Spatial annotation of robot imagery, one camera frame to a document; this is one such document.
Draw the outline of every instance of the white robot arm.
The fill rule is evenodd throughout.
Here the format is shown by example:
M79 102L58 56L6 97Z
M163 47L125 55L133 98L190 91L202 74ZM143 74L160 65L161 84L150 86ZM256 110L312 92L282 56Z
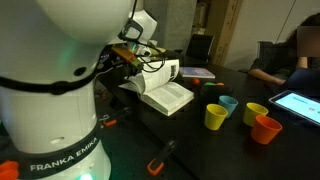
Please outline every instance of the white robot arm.
M20 152L19 179L109 178L92 79L133 3L0 1L0 119Z
M119 34L122 40L128 40L128 48L136 55L150 56L151 52L146 45L157 27L157 21L150 13L140 10L129 16L125 28Z

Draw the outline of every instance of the orange cup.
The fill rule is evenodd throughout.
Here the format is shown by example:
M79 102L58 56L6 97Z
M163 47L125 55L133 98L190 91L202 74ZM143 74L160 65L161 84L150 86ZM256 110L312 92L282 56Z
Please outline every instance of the orange cup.
M269 142L282 130L278 121L267 116L256 116L251 130L251 138L260 144Z

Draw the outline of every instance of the yellow cup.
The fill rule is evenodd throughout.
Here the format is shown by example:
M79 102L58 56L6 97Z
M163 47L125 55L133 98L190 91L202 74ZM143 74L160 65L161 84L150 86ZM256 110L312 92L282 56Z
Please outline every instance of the yellow cup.
M252 127L256 116L266 116L268 112L268 109L261 106L260 104L249 102L247 103L246 109L244 111L243 122L246 125Z
M208 129L218 130L228 115L228 111L218 104L208 104L204 124Z

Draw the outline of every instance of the wire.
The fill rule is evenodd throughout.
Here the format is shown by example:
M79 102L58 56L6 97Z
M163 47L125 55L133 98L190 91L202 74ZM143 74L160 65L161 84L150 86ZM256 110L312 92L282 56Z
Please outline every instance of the wire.
M281 30L280 30L280 33L279 33L279 35L278 35L278 37L277 37L276 43L278 43L278 41L279 41L280 35L281 35L281 33L282 33L283 29L284 29L284 26L285 26L286 23L287 23L287 20L289 19L289 16L290 16L290 14L291 14L291 11L292 11L294 5L296 4L296 1L297 1L297 0L294 0L293 4L292 4L292 6L291 6L291 9L290 9L290 11L289 11L289 14L288 14L286 20L284 21L283 26L282 26L282 28L281 28Z
M109 72L109 71L111 71L111 70L113 70L113 69L115 69L115 68L121 67L121 66L122 66L122 65L118 65L118 66L116 66L116 67L111 67L111 68L107 69L106 71L99 72L99 73L96 74L96 76L93 78L93 84L96 83L97 77L100 76L101 74L105 74L105 73L107 73L107 72Z
M133 19L133 16L134 16L134 12L136 11L137 1L138 1L138 0L135 0L135 1L134 1L134 4L133 4L133 9L132 9L132 14L131 14L131 17L130 17L130 19Z
M137 44L140 44L140 45L149 47L149 48L151 48L151 49L154 49L155 51L157 51L157 52L162 56L161 65L160 65L160 67L158 67L158 68L152 67L152 66L149 64L150 62L146 62L142 57L140 57L140 59L144 62L144 64L146 64L146 65L147 65L148 67L150 67L151 69L154 69L153 71L149 71L149 70L142 69L143 71L148 72L148 73L154 73L154 72L159 71L159 70L165 65L165 56L164 56L164 53L161 52L159 49L157 49L157 48L155 48L155 47L153 47L153 46L150 46L150 45L148 45L148 44L141 43L141 42L139 42L139 41L135 41L134 43L137 43Z

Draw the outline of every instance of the tablet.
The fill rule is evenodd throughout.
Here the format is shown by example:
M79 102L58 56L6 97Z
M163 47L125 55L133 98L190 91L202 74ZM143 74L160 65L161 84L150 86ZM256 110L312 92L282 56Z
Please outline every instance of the tablet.
M288 110L320 126L320 102L294 91L284 91L269 99L272 104Z

